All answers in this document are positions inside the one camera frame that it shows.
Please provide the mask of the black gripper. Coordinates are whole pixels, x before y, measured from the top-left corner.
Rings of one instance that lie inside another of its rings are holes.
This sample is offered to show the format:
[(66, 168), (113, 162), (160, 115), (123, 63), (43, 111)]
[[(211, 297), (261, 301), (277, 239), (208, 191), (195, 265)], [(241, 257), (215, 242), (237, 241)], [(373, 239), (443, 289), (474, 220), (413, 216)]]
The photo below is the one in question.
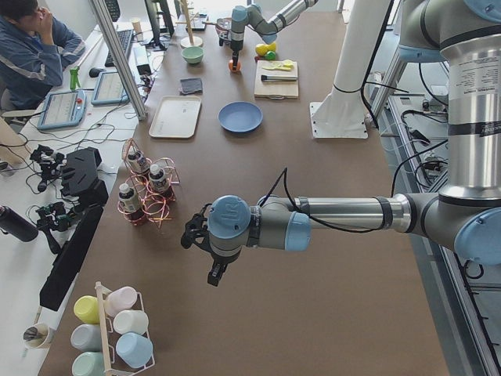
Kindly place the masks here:
[[(207, 225), (205, 211), (211, 206), (211, 203), (205, 204), (199, 212), (193, 214), (193, 217), (185, 224), (185, 229), (181, 237), (181, 245), (189, 249), (196, 245), (203, 251), (210, 251), (210, 237)], [(218, 286), (226, 269), (228, 262), (222, 259), (215, 259), (207, 275), (207, 282), (212, 286)]]
[(232, 64), (231, 68), (233, 71), (238, 70), (239, 63), (239, 52), (243, 49), (243, 40), (234, 40), (230, 41), (230, 48), (232, 50)]

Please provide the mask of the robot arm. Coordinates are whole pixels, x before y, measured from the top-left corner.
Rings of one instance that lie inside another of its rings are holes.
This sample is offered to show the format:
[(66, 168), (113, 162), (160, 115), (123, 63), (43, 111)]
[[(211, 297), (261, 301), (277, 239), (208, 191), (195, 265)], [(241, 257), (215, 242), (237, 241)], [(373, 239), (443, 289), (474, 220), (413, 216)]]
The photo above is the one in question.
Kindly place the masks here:
[(315, 6), (317, 2), (317, 0), (291, 1), (269, 20), (263, 17), (261, 8), (256, 4), (234, 7), (229, 32), (230, 49), (232, 50), (232, 59), (229, 63), (230, 71), (237, 72), (239, 70), (239, 54), (243, 48), (246, 27), (252, 28), (266, 44), (270, 44), (276, 40), (277, 34), (282, 29), (290, 26), (306, 9)]
[(314, 228), (414, 233), (481, 265), (500, 262), (500, 4), (407, 1), (402, 56), (449, 64), (447, 183), (437, 193), (308, 198), (226, 195), (194, 214), (184, 248), (208, 252), (217, 285), (243, 247), (303, 251)]

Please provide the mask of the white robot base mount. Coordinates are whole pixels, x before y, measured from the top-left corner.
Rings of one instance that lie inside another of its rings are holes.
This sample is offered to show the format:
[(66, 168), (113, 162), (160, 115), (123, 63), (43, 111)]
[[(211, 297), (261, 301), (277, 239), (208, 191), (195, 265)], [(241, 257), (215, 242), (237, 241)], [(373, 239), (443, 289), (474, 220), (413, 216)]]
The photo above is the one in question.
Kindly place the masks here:
[(392, 1), (356, 1), (351, 10), (333, 87), (322, 102), (310, 103), (316, 139), (368, 137), (363, 86), (386, 30)]

